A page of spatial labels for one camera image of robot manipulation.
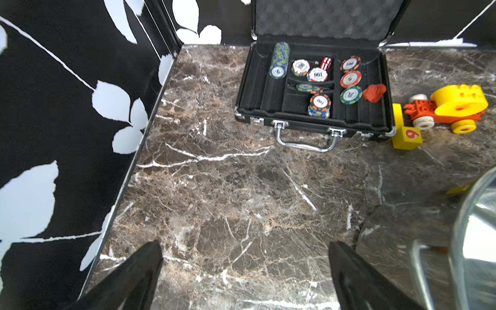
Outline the stainless steel pot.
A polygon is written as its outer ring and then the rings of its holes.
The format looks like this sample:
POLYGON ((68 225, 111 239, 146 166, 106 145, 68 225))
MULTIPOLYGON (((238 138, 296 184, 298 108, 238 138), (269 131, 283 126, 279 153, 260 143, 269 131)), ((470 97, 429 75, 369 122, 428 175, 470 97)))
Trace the stainless steel pot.
POLYGON ((422 266, 423 252, 448 256, 456 309, 495 309, 495 168, 466 191, 454 221, 449 246, 420 239, 408 246, 409 270, 421 306, 434 309, 422 266))

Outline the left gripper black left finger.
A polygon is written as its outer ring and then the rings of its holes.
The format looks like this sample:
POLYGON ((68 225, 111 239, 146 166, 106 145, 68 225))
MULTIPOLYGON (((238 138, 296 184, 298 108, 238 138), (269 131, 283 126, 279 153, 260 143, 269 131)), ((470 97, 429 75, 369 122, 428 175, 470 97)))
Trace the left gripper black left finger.
POLYGON ((160 243, 147 242, 67 309, 150 309, 164 262, 160 243))

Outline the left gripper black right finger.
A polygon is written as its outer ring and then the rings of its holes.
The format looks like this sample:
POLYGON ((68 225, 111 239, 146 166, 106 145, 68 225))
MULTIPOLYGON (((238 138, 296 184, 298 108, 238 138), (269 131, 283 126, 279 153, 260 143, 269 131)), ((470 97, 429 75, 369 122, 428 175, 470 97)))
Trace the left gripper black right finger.
POLYGON ((341 309, 422 309, 349 245, 329 244, 331 276, 341 309))

